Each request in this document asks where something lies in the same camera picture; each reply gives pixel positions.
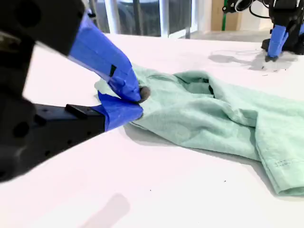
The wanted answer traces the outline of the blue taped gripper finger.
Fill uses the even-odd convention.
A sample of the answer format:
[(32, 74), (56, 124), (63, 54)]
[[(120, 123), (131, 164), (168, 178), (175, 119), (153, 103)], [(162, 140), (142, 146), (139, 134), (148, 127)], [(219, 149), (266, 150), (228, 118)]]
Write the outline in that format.
[(278, 59), (288, 36), (289, 34), (286, 31), (286, 27), (281, 25), (274, 26), (268, 45), (267, 56), (265, 57), (266, 62), (275, 62)]

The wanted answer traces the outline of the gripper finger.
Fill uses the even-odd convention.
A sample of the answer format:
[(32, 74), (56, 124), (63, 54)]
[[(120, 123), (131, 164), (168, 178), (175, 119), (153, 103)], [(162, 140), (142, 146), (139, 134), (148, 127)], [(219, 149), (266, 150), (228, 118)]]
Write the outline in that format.
[(129, 58), (97, 28), (81, 0), (5, 1), (5, 66), (27, 65), (36, 43), (95, 72), (123, 100), (142, 103), (150, 95)]
[(140, 118), (143, 109), (137, 103), (98, 93), (101, 104), (65, 107), (36, 105), (35, 163)]

